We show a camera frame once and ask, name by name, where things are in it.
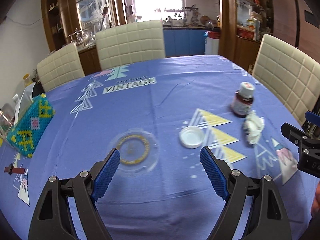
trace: blue cabinet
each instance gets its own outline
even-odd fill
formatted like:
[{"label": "blue cabinet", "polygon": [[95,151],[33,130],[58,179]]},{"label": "blue cabinet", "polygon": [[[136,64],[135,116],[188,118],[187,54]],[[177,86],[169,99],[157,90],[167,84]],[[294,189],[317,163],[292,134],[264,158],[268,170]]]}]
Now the blue cabinet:
[{"label": "blue cabinet", "polygon": [[164,30],[163,38],[164,38],[164,49],[166,57],[174,57],[175,56],[175,44],[174,44],[174,30]]},{"label": "blue cabinet", "polygon": [[205,32],[194,29],[164,30],[166,57],[204,55]]},{"label": "blue cabinet", "polygon": [[189,53],[189,32],[191,30],[174,31],[174,47],[176,56],[188,56]]}]

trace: tissue box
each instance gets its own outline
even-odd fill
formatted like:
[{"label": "tissue box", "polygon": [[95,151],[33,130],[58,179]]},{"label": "tissue box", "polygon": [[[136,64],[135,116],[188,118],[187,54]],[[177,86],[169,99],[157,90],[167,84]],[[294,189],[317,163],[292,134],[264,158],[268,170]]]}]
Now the tissue box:
[{"label": "tissue box", "polygon": [[33,102],[18,123],[7,134],[7,141],[22,155],[31,158],[38,142],[55,111],[41,94]]}]

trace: chair backrest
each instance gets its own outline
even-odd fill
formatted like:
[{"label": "chair backrest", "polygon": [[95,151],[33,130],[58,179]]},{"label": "chair backrest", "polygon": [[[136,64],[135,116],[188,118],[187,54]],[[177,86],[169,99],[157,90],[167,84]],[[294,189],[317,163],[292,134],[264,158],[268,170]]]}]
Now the chair backrest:
[{"label": "chair backrest", "polygon": [[263,36],[253,76],[277,96],[300,125],[320,95],[320,64],[271,35]]},{"label": "chair backrest", "polygon": [[37,70],[45,92],[68,81],[84,77],[74,43],[68,44],[38,63]]},{"label": "chair backrest", "polygon": [[102,70],[165,57],[160,20],[129,23],[98,32],[96,43]]}]

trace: brown door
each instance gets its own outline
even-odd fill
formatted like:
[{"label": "brown door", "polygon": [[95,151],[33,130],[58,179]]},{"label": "brown door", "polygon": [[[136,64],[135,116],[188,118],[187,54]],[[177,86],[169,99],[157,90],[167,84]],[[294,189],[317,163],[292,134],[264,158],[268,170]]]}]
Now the brown door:
[{"label": "brown door", "polygon": [[272,0],[274,11],[273,35],[292,46],[297,36],[297,11],[294,0]]},{"label": "brown door", "polygon": [[319,23],[317,23],[317,20],[315,22],[312,21],[314,20],[314,16],[304,0],[298,0],[298,5],[300,13],[300,38],[298,49],[320,63]]}]

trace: white bottle cap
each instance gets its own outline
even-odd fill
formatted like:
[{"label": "white bottle cap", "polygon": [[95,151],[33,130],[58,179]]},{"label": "white bottle cap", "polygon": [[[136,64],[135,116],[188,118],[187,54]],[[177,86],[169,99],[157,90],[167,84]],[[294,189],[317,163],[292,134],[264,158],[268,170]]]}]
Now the white bottle cap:
[{"label": "white bottle cap", "polygon": [[189,149],[201,146],[204,140],[204,132],[196,126],[187,126],[179,133],[181,144]]},{"label": "white bottle cap", "polygon": [[241,82],[240,89],[239,89],[239,95],[241,95],[244,98],[252,98],[253,92],[255,90],[254,85],[252,85],[249,82]]}]

